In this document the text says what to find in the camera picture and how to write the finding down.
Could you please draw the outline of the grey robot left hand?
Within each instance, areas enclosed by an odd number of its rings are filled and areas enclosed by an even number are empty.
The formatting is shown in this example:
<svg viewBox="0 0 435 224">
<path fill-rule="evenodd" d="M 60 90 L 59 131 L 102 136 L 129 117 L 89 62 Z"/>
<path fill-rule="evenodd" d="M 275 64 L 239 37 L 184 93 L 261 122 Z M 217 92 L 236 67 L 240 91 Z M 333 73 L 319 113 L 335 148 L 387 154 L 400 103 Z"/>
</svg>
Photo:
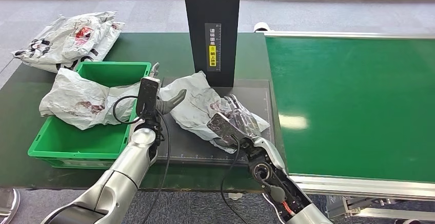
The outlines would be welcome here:
<svg viewBox="0 0 435 224">
<path fill-rule="evenodd" d="M 152 78 L 157 77 L 159 66 L 160 66 L 159 63 L 155 63 L 154 65 L 152 65 L 149 73 L 149 77 Z M 179 93 L 176 96 L 174 96 L 168 101 L 157 99 L 156 106 L 155 106 L 156 110 L 163 115 L 170 113 L 177 105 L 179 105 L 185 99 L 186 93 L 187 90 L 182 89 L 179 91 Z"/>
</svg>

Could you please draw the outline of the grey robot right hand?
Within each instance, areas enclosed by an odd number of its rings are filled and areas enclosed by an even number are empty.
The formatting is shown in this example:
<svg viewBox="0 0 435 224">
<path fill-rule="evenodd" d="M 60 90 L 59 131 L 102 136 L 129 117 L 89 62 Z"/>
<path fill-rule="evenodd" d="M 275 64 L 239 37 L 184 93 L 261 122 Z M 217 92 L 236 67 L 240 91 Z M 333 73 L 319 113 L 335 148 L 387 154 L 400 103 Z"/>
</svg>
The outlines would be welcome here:
<svg viewBox="0 0 435 224">
<path fill-rule="evenodd" d="M 257 120 L 252 113 L 248 111 L 233 94 L 224 96 L 224 99 L 229 103 L 232 110 L 232 117 L 236 127 L 250 137 L 261 136 Z"/>
</svg>

